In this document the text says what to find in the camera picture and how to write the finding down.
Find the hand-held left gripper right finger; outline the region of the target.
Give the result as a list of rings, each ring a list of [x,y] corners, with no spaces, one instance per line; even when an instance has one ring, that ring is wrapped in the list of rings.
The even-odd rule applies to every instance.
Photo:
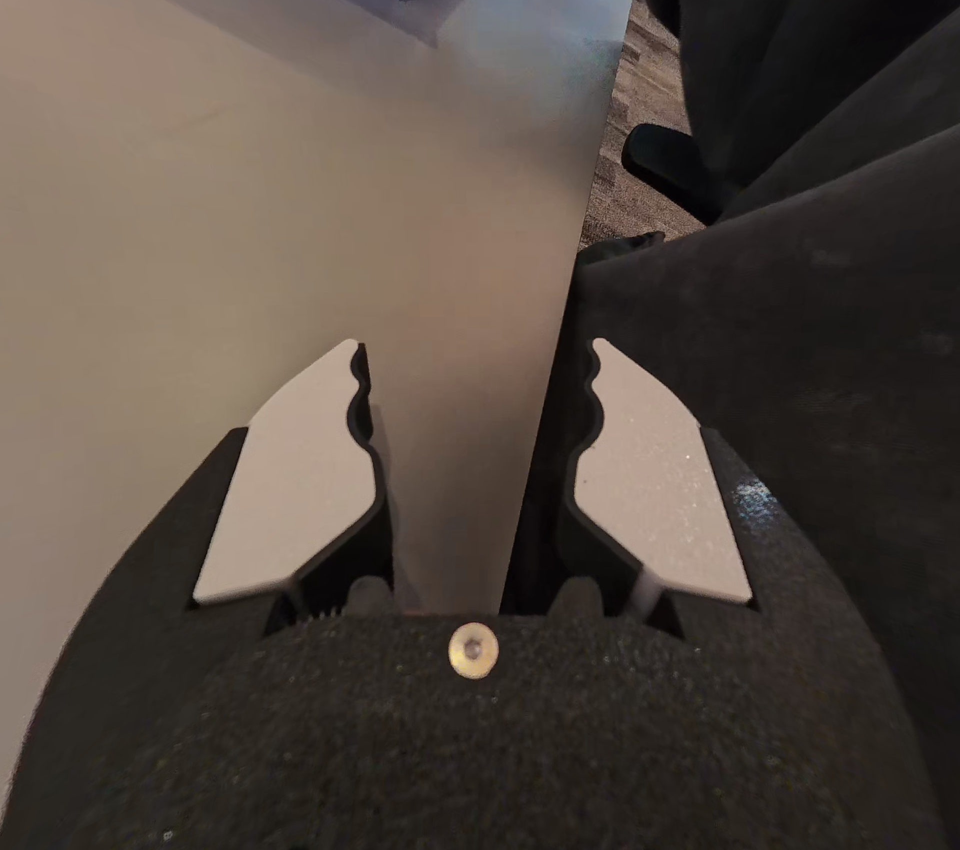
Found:
[[[556,539],[607,616],[649,620],[669,595],[748,606],[753,591],[702,428],[676,394],[595,338],[586,436],[563,479]]]

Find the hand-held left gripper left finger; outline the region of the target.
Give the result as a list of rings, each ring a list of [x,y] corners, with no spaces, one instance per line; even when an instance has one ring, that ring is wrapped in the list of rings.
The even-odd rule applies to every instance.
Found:
[[[246,426],[193,590],[199,605],[283,594],[314,616],[356,580],[393,584],[393,533],[365,345],[346,339]]]

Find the dark cloth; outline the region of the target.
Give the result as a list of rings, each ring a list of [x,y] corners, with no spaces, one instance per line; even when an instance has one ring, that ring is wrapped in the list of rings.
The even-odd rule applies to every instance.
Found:
[[[584,268],[617,259],[637,251],[659,246],[665,241],[666,233],[663,231],[652,231],[627,237],[609,237],[579,250],[575,260],[575,267]]]

